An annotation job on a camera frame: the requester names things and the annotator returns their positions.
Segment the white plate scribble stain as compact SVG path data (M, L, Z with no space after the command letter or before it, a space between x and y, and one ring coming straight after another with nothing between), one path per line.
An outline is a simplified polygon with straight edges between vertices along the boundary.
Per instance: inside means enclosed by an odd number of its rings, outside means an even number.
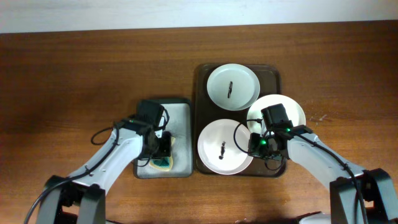
M259 97L256 100L249 100L244 105L248 112L246 113L246 122L244 123L250 133L264 134L267 130L265 122L257 123L249 121L249 119L262 118L261 110L268 106L282 104L285 108L288 119L291 120L293 126L306 125L306 117L302 107L288 96L271 94Z

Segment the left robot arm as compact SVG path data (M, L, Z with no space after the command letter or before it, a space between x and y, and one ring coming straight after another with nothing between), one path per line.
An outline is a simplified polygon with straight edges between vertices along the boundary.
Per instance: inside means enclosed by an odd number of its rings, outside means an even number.
M106 223L105 197L132 161L159 151L170 116L158 102L143 100L137 113L115 122L101 149L67 178L53 176L32 208L37 223Z

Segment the white plate front stain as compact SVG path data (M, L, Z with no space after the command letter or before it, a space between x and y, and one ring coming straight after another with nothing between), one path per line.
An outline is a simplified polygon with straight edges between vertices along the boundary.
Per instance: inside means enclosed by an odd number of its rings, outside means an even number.
M221 175L234 175L245 170L253 160L246 154L250 132L232 119L219 119L208 124L198 137L198 155L204 165Z

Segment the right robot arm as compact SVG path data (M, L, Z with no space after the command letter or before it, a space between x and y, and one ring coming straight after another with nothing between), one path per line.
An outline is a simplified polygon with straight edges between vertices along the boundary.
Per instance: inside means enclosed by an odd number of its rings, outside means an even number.
M264 134L252 133L252 157L302 166L330 193L330 213L308 213L295 223L397 223L397 194L383 169L367 170L330 149L307 126L294 126L283 104L261 110Z

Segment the green yellow sponge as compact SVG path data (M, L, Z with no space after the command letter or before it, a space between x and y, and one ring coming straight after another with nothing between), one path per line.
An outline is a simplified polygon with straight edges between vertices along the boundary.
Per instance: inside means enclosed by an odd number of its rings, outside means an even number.
M175 143L175 138L172 137L172 148L173 148L174 143ZM173 164L174 164L174 160L172 157L172 150L171 150L170 157L157 157L157 153L156 153L155 156L149 162L150 167L160 170L160 171L164 171L164 172L171 171Z

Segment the pale grey plate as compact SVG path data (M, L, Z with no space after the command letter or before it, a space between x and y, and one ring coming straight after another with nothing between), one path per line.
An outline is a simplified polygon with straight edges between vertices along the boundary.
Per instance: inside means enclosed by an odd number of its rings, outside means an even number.
M214 104L228 111L250 107L258 98L260 83L248 67L229 63L210 73L206 83L207 93Z

